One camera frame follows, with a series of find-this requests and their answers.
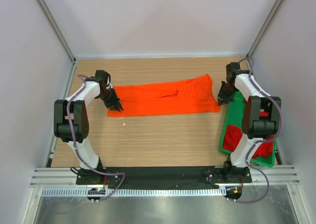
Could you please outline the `orange t shirt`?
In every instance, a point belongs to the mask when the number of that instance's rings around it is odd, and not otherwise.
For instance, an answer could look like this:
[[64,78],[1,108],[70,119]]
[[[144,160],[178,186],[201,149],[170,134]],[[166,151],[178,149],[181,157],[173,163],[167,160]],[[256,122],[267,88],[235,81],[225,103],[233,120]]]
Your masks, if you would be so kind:
[[212,93],[208,74],[177,82],[117,86],[123,111],[108,111],[108,117],[134,117],[191,113],[218,113],[221,107]]

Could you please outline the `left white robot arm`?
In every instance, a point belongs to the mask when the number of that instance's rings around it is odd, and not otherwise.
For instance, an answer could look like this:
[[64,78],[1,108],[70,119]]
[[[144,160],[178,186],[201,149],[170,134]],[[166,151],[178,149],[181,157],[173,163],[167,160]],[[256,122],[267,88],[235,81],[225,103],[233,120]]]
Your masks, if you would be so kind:
[[122,112],[120,99],[111,84],[111,75],[97,70],[92,77],[79,75],[81,87],[65,99],[54,102],[54,135],[65,142],[75,153],[80,168],[71,167],[77,175],[77,184],[100,184],[106,175],[103,164],[89,141],[87,107],[94,99],[103,101],[109,111]]

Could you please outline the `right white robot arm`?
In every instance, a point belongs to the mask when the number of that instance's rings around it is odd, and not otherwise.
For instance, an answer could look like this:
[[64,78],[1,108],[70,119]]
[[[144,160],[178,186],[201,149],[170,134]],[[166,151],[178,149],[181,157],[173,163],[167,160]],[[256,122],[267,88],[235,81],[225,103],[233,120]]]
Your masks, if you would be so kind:
[[276,139],[282,128],[281,98],[264,91],[251,71],[242,70],[239,62],[229,63],[226,74],[218,93],[218,104],[233,102],[235,93],[240,92],[246,106],[241,120],[241,139],[224,162],[221,173],[226,182],[238,182],[244,177],[250,181],[250,159],[261,144]]

